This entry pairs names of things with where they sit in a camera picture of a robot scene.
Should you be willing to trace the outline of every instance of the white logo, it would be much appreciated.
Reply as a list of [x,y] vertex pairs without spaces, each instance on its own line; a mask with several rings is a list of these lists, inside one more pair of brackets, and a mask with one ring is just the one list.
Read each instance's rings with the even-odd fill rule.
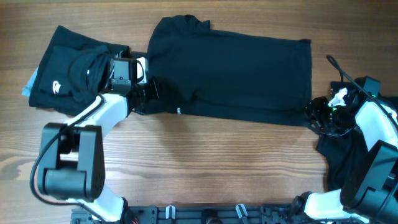
[[55,80],[52,83],[52,91],[54,92],[54,94],[57,94],[60,91],[60,88],[61,88],[61,84]]

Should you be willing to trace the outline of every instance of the wooden table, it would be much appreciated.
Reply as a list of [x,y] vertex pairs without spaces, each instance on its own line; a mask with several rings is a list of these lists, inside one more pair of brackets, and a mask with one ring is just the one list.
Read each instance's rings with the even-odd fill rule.
[[[213,29],[283,39],[312,39],[313,97],[338,72],[382,81],[398,95],[398,5],[347,1],[157,1],[0,5],[0,223],[68,223],[70,207],[44,205],[30,193],[41,130],[67,116],[29,108],[21,89],[57,25],[94,39],[146,51],[164,16],[193,14]],[[259,205],[325,190],[318,137],[290,126],[175,114],[130,115],[104,140],[106,183],[130,205]]]

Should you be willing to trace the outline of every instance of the folded clothing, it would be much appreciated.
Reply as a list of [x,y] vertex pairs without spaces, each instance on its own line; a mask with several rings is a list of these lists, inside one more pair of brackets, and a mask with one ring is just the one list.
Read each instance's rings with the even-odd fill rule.
[[303,126],[311,100],[310,40],[282,40],[210,29],[194,16],[163,18],[147,51],[168,111]]
[[58,26],[37,69],[29,105],[70,115],[81,113],[104,85],[110,55],[129,57],[129,47]]
[[[330,86],[334,90],[355,88],[351,83],[341,82],[331,82]],[[388,101],[389,106],[398,108],[398,97],[383,97],[383,100]],[[325,156],[328,162],[327,185],[328,190],[332,191],[344,186],[352,171],[362,163],[368,148],[363,134],[352,130],[340,137],[320,137],[317,151]]]

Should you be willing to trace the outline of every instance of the black cable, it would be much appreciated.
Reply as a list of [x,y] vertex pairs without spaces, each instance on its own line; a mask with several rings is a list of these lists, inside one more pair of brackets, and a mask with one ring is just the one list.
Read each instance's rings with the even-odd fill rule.
[[[384,107],[375,99],[375,97],[371,96],[359,84],[357,84],[347,73],[345,73],[340,68],[340,66],[338,65],[338,63],[335,60],[335,58],[333,58],[331,55],[327,55],[326,58],[340,72],[340,75],[344,75],[351,83],[354,84],[354,86],[357,89],[359,89],[361,92],[363,92],[370,101],[375,103],[380,108],[380,110],[387,116],[387,118],[390,120],[392,125],[395,127],[396,131],[398,131],[398,124],[394,121],[394,119],[392,118],[391,114],[389,114],[386,111],[386,109],[384,109]],[[387,206],[388,202],[390,201],[391,197],[394,195],[394,193],[396,192],[397,189],[398,189],[398,180],[396,180],[396,183],[393,186],[392,190],[387,194],[387,197],[384,199],[384,201],[381,204],[381,206],[380,206],[379,210],[377,211],[376,215],[373,217],[374,221],[377,221],[377,219],[379,218],[380,214],[385,209],[385,207]]]
[[340,72],[340,82],[341,82],[341,84],[343,84],[343,82],[344,82],[344,77],[343,77],[343,74]]

